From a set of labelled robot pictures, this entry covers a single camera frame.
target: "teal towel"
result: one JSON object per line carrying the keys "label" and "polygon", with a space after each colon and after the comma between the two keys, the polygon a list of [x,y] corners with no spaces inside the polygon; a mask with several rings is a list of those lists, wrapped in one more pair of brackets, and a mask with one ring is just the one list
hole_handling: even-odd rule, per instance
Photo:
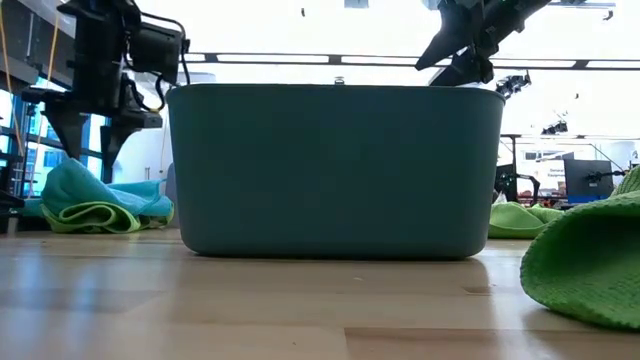
{"label": "teal towel", "polygon": [[133,216],[167,217],[173,203],[160,194],[158,181],[105,185],[75,159],[67,159],[47,176],[42,199],[27,200],[25,216],[44,217],[41,205],[51,213],[84,203],[102,202],[116,205]]}

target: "lime green microfiber cloth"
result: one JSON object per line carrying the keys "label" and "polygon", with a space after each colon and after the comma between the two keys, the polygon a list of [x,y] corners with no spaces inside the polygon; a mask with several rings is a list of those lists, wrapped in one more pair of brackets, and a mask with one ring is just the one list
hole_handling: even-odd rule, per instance
{"label": "lime green microfiber cloth", "polygon": [[25,201],[24,216],[47,219],[57,233],[127,233],[168,224],[173,203],[162,181],[106,185],[75,159],[47,175],[41,199]]}
{"label": "lime green microfiber cloth", "polygon": [[535,206],[526,209],[518,203],[495,204],[491,207],[489,238],[533,239],[547,224],[562,216],[563,212]]}
{"label": "lime green microfiber cloth", "polygon": [[552,221],[522,260],[524,291],[549,309],[640,330],[640,168],[606,200]]}
{"label": "lime green microfiber cloth", "polygon": [[56,233],[130,233],[167,225],[173,217],[133,216],[126,209],[107,202],[89,202],[70,206],[58,215],[41,205],[42,212]]}

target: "monitor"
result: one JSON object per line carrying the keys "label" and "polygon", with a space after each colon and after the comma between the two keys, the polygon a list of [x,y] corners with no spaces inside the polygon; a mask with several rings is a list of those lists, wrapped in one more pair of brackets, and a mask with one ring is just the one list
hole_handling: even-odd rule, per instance
{"label": "monitor", "polygon": [[595,173],[611,173],[611,162],[605,160],[564,160],[569,203],[587,203],[608,198],[613,192],[613,177],[589,180]]}

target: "orange wire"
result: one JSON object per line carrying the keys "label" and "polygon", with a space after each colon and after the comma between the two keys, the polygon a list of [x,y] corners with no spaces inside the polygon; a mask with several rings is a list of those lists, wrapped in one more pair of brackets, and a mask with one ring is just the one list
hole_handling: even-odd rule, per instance
{"label": "orange wire", "polygon": [[[53,40],[51,41],[51,52],[49,53],[49,72],[47,74],[47,89],[51,84],[51,75],[53,75],[53,59],[56,55],[56,43],[58,42],[59,22],[60,22],[60,15],[56,13],[56,24],[53,28]],[[40,148],[41,140],[42,140],[42,123],[40,124],[40,127],[38,129],[38,140],[36,142],[36,155],[33,159],[34,164],[38,162],[38,150]],[[35,179],[35,167],[33,170],[34,170],[34,173],[31,174],[31,179],[29,180],[29,195],[27,195],[27,199],[30,199],[31,196],[33,195],[33,181]]]}
{"label": "orange wire", "polygon": [[[11,89],[11,75],[9,75],[9,55],[7,54],[7,36],[4,33],[4,14],[2,13],[2,7],[0,6],[0,36],[2,37],[2,55],[4,57],[4,66],[5,66],[5,75],[7,76],[7,88],[9,89],[9,93],[12,94],[13,90]],[[16,134],[16,141],[18,142],[18,151],[20,156],[24,157],[24,147],[22,144],[22,137],[20,136],[20,120],[16,116],[16,109],[12,105],[11,111],[13,115],[13,121],[15,122],[15,126],[13,130]]]}

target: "desk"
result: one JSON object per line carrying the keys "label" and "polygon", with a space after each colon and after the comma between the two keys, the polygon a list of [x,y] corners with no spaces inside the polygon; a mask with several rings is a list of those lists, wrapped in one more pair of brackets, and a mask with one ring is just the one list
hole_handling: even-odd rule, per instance
{"label": "desk", "polygon": [[0,240],[1,359],[631,359],[546,311],[526,241],[461,262],[221,260],[175,230]]}

